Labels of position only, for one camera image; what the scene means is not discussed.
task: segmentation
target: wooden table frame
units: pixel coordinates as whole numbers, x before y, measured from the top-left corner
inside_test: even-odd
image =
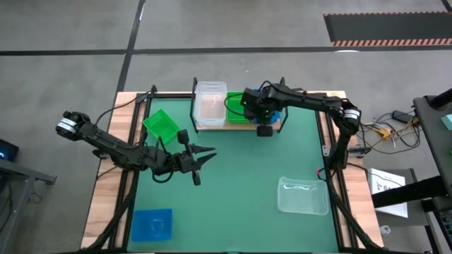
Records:
[[[338,96],[345,98],[343,91],[316,91],[325,92],[328,96]],[[115,102],[115,106],[123,105],[142,95],[140,92],[119,92]],[[190,98],[191,92],[155,92],[156,97],[185,97]],[[146,96],[141,96],[139,101],[145,99]],[[149,106],[152,99],[146,99],[146,103],[130,103],[129,105],[115,109],[112,112],[112,118],[109,125],[108,132],[129,143],[136,143],[141,137],[141,127],[143,117],[148,115]],[[319,134],[324,145],[331,145],[331,135],[338,137],[338,128],[331,124],[324,113],[317,113],[317,121],[319,125]],[[356,145],[356,137],[352,137],[350,145]],[[349,162],[362,165],[362,160],[356,157],[349,158]],[[109,159],[104,159],[100,162],[98,175],[111,169],[113,163]],[[81,248],[88,247],[95,239],[102,233],[102,230],[107,226],[110,219],[113,217],[115,207],[119,203],[118,197],[124,199],[124,196],[129,193],[133,182],[138,181],[138,173],[125,172],[121,169],[114,169],[102,176],[95,183],[93,190],[93,197],[90,204],[88,218],[85,224],[85,230],[81,241]],[[383,246],[383,240],[379,231],[379,225],[376,219],[374,205],[371,199],[371,193],[367,183],[367,176],[365,171],[353,166],[347,166],[346,169],[339,171],[333,178],[335,189],[345,199],[345,203],[349,204],[353,217],[358,221],[359,225],[369,235],[373,242],[379,246]],[[120,185],[123,186],[123,191],[119,190]],[[130,211],[127,211],[122,216],[117,227],[117,235],[114,242],[107,242],[104,248],[120,248],[125,247],[128,241],[131,214],[133,206]],[[339,228],[336,227],[336,237],[338,238],[338,245],[343,242],[343,247],[360,247],[363,245],[356,239],[353,234],[349,232],[349,226],[342,216],[340,211],[334,209],[333,216],[338,217]]]

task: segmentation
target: white paper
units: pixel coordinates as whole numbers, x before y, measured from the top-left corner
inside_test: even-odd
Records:
[[[388,189],[398,188],[405,185],[405,177],[403,176],[398,176],[378,169],[370,169],[369,174],[372,194],[380,193]],[[385,212],[388,214],[408,218],[408,208],[406,202],[397,205],[390,205],[387,207],[375,208],[375,210],[377,212]]]

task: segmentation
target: black table leg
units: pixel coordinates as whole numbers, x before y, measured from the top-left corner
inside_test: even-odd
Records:
[[[374,207],[378,208],[446,194],[447,191],[441,177],[435,176],[403,187],[373,194],[372,201],[374,201]]]

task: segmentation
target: black floor line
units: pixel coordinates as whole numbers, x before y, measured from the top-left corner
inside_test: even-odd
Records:
[[[265,53],[321,53],[353,50],[359,52],[397,52],[452,50],[452,45],[413,45],[381,47],[231,47],[194,49],[135,49],[134,55],[196,55],[196,54],[265,54]]]
[[[116,93],[124,91],[124,86],[126,85],[127,73],[129,72],[133,48],[135,47],[136,38],[138,36],[138,29],[140,28],[141,16],[143,15],[144,12],[145,3],[146,0],[140,0],[138,2],[138,8],[135,13],[135,19],[133,20],[133,27],[129,38],[129,44],[127,45],[126,56],[124,57],[121,73],[119,74]]]
[[[129,69],[131,55],[187,55],[187,54],[265,54],[265,53],[321,53],[340,50],[355,50],[359,52],[397,52],[397,51],[434,51],[452,50],[452,44],[445,45],[412,45],[412,46],[371,46],[361,47],[220,47],[220,48],[178,48],[178,49],[132,49],[129,54]],[[97,55],[125,55],[127,49],[93,49],[93,50],[43,50],[43,51],[0,51],[0,56],[97,56]]]
[[[126,53],[126,49],[15,50],[0,51],[0,56],[100,56]]]
[[[443,3],[444,8],[446,8],[446,10],[448,12],[452,12],[452,7],[451,7],[450,3],[447,0],[441,0],[441,2]]]

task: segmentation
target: wire bundle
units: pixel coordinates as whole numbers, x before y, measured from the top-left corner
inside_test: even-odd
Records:
[[[397,130],[396,128],[394,128],[394,126],[390,123],[388,123],[388,120],[391,120],[392,118],[387,118],[387,119],[383,119],[383,117],[391,115],[391,113],[385,113],[383,115],[381,115],[377,120],[375,120],[375,122],[373,123],[361,123],[361,129],[362,129],[362,136],[356,135],[358,138],[360,138],[361,140],[363,140],[364,146],[369,146],[370,148],[372,148],[372,150],[376,151],[376,152],[380,152],[382,154],[385,155],[394,155],[394,154],[398,154],[400,152],[407,152],[410,150],[415,149],[416,147],[420,146],[420,132],[422,131],[422,129],[420,129],[419,127],[419,121],[417,123],[415,123],[417,117],[414,116],[411,120],[410,123],[407,123],[403,128]],[[383,141],[383,138],[381,138],[380,140],[376,141],[374,144],[370,144],[366,141],[365,135],[366,132],[370,131],[371,127],[374,126],[379,126],[380,128],[384,128],[386,129],[390,134],[391,134],[391,140],[393,141],[394,144],[394,148],[396,148],[396,142],[398,140],[400,140],[405,146],[407,146],[407,149],[403,149],[403,150],[398,150],[395,152],[387,152],[387,151],[382,151],[379,149],[376,149],[375,146],[378,145],[381,141]],[[409,142],[407,142],[404,137],[407,135],[411,135],[411,134],[415,134],[416,136],[416,141],[413,144],[410,144]]]

